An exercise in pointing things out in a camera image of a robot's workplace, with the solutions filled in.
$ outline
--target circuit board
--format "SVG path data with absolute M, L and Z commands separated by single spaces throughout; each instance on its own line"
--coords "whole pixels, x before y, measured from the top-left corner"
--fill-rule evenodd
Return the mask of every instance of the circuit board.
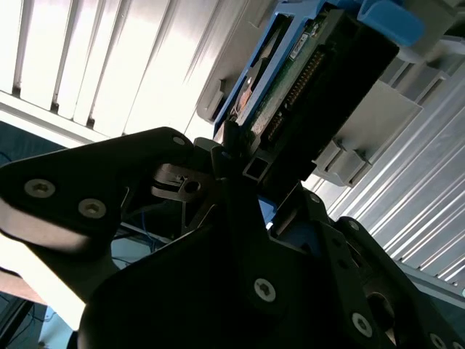
M 304 27 L 252 118 L 247 135 L 250 143 L 265 128 L 268 141 L 272 142 L 278 136 L 286 114 L 292 110 L 300 94 L 322 66 L 326 53 L 319 47 L 319 38 L 327 25 L 325 19 L 326 13 L 323 12 Z

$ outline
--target screw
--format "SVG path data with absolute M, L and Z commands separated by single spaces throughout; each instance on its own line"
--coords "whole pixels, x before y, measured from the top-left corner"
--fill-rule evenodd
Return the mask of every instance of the screw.
M 310 198 L 317 204 L 320 202 L 320 198 L 317 197 L 314 193 L 310 193 Z
M 254 289 L 257 296 L 265 302 L 271 303 L 276 299 L 275 287 L 264 278 L 258 278 L 254 282 Z
M 371 338 L 371 336 L 373 336 L 373 329 L 371 328 L 368 320 L 362 314 L 353 313 L 352 323 L 354 324 L 355 328 L 365 337 Z
M 96 220 L 102 218 L 107 213 L 105 204 L 96 198 L 85 198 L 79 203 L 78 209 L 83 216 Z
M 430 334 L 429 334 L 429 338 L 431 339 L 433 345 L 434 345 L 437 349 L 446 349 L 446 346 L 445 346 L 444 341 L 441 340 L 441 337 L 439 337 L 437 334 L 435 334 L 435 333 L 430 333 Z
M 358 224 L 356 222 L 354 222 L 353 220 L 351 220 L 349 222 L 349 225 L 350 227 L 353 229 L 353 230 L 359 230 L 360 228 L 358 227 Z
M 24 191 L 34 198 L 49 198 L 55 192 L 55 186 L 48 180 L 30 180 L 24 184 Z
M 177 143 L 179 145 L 186 144 L 186 142 L 181 137 L 178 137 L 178 136 L 173 137 L 173 142 L 175 142 L 175 143 Z

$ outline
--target corrugated metal wall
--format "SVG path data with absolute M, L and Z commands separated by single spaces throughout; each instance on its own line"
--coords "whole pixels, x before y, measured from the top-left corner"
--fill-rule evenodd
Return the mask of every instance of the corrugated metal wall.
M 392 258 L 460 294 L 465 288 L 464 135 L 462 63 L 354 188 L 314 175 L 305 186 L 323 199 L 332 218 L 354 217 Z
M 186 132 L 246 4 L 1 0 L 0 90 L 33 105 L 18 109 L 51 111 L 52 123 L 59 116 L 91 140 L 162 125 Z

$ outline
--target black plastic part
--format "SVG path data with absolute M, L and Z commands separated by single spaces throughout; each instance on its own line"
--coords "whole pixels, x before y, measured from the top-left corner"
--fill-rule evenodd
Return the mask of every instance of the black plastic part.
M 121 218 L 140 212 L 141 206 L 163 202 L 150 195 L 153 170 L 163 163 L 185 164 L 193 149 L 180 132 L 160 128 L 8 164 L 0 171 L 0 197 L 13 208 L 53 222 L 69 233 L 64 230 L 51 236 L 46 231 L 37 234 L 35 230 L 0 229 L 21 241 L 67 254 L 100 256 L 106 252 Z M 29 196 L 25 184 L 36 178 L 50 181 L 56 187 L 54 195 Z M 84 217 L 78 205 L 85 198 L 103 202 L 105 216 Z

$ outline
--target white label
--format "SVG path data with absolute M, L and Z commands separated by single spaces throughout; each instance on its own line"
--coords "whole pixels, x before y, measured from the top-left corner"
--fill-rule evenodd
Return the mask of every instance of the white label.
M 297 44 L 294 47 L 294 49 L 292 50 L 291 54 L 289 55 L 289 58 L 291 58 L 292 60 L 296 59 L 297 55 L 299 54 L 300 50 L 304 46 L 305 41 L 307 39 L 308 39 L 308 34 L 303 33 L 302 36 L 300 37 L 300 39 L 297 41 Z

